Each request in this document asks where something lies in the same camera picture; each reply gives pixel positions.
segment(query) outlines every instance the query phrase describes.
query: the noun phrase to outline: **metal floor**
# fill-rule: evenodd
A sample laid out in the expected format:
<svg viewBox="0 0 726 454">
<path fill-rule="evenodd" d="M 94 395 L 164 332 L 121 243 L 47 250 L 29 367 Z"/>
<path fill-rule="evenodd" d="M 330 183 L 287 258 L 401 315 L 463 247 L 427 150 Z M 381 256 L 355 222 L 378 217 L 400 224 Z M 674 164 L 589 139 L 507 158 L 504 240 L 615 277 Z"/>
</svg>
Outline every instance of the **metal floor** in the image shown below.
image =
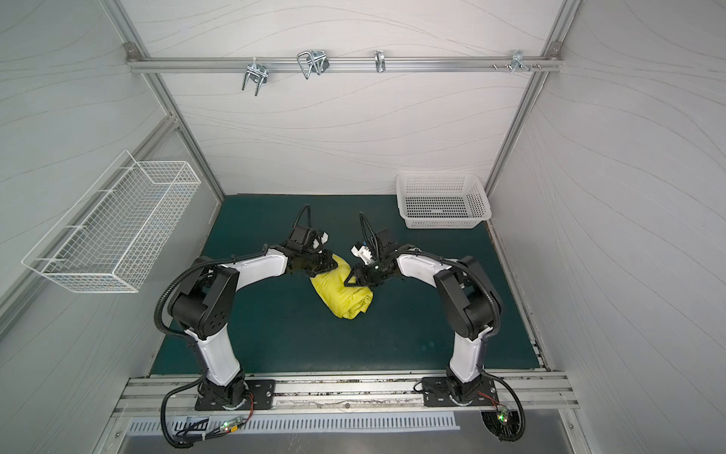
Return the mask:
<svg viewBox="0 0 726 454">
<path fill-rule="evenodd" d="M 567 454 L 572 453 L 557 410 L 526 411 L 526 432 L 515 443 L 500 443 L 488 433 L 479 412 L 457 412 L 459 431 L 397 434 L 241 434 L 197 443 L 194 454 Z M 176 453 L 161 436 L 126 437 L 120 453 Z"/>
</svg>

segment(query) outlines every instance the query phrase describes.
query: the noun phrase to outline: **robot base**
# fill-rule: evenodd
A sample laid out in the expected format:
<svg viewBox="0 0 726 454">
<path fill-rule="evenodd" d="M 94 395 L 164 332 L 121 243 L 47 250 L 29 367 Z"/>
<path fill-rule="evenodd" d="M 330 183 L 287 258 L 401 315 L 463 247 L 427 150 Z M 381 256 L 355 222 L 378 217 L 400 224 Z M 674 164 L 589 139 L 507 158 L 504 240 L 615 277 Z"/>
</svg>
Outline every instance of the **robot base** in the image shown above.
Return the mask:
<svg viewBox="0 0 726 454">
<path fill-rule="evenodd" d="M 274 380 L 232 381 L 227 386 L 219 386 L 205 381 L 194 405 L 196 411 L 249 410 L 251 393 L 254 396 L 255 410 L 269 410 L 274 396 Z"/>
<path fill-rule="evenodd" d="M 421 378 L 421 389 L 424 407 L 478 407 L 492 403 L 478 392 L 499 400 L 494 382 L 481 376 L 466 384 L 452 376 L 424 377 Z"/>
</svg>

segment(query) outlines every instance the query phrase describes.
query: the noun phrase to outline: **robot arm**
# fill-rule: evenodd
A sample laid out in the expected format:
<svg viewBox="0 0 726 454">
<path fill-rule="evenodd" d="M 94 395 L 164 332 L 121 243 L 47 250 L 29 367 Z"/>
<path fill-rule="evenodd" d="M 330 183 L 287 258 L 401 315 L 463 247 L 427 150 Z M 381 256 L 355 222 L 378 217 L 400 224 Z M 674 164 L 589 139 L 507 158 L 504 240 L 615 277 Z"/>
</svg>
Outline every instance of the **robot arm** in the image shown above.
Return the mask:
<svg viewBox="0 0 726 454">
<path fill-rule="evenodd" d="M 410 244 L 400 246 L 387 229 L 374 234 L 363 214 L 361 224 L 365 243 L 357 243 L 351 252 L 363 263 L 351 270 L 346 285 L 377 286 L 405 276 L 436 287 L 455 332 L 446 371 L 449 393 L 460 404 L 470 402 L 481 383 L 486 340 L 497 333 L 501 313 L 501 299 L 484 269 L 471 256 L 443 259 Z"/>
<path fill-rule="evenodd" d="M 298 221 L 306 208 L 309 206 L 301 210 Z M 224 408 L 234 409 L 245 398 L 245 374 L 227 333 L 234 294 L 242 287 L 286 272 L 301 270 L 313 277 L 338 266 L 333 254 L 323 249 L 327 233 L 298 226 L 298 221 L 280 246 L 249 259 L 203 267 L 187 276 L 168 305 L 169 315 L 196 342 L 197 353 L 206 366 L 201 394 Z M 195 264 L 209 261 L 208 257 L 200 257 Z"/>
</svg>

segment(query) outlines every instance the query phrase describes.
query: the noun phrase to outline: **white plastic basket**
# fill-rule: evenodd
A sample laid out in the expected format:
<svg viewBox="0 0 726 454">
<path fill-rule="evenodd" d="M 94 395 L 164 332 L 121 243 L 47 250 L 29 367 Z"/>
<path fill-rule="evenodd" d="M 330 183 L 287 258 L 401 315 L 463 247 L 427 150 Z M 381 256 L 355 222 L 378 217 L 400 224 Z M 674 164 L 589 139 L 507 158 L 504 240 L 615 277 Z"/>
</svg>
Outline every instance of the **white plastic basket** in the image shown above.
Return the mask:
<svg viewBox="0 0 726 454">
<path fill-rule="evenodd" d="M 399 174 L 396 197 L 410 229 L 471 229 L 492 217 L 484 187 L 473 174 Z"/>
<path fill-rule="evenodd" d="M 36 244 L 26 267 L 76 293 L 139 291 L 200 180 L 185 161 L 129 157 L 119 156 Z"/>
</svg>

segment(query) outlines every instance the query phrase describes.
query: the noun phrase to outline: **yellow cloth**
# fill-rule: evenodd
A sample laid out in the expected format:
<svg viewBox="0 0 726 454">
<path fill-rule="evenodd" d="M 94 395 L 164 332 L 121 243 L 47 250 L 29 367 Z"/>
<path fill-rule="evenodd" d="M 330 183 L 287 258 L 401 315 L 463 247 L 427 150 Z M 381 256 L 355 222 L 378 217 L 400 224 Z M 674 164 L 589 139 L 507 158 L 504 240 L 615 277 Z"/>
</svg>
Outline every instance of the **yellow cloth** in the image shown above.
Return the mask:
<svg viewBox="0 0 726 454">
<path fill-rule="evenodd" d="M 333 254 L 338 268 L 322 275 L 311 277 L 310 281 L 323 302 L 338 318 L 354 319 L 360 312 L 366 312 L 373 301 L 373 292 L 368 287 L 345 287 L 343 281 L 351 272 L 351 266 Z"/>
</svg>

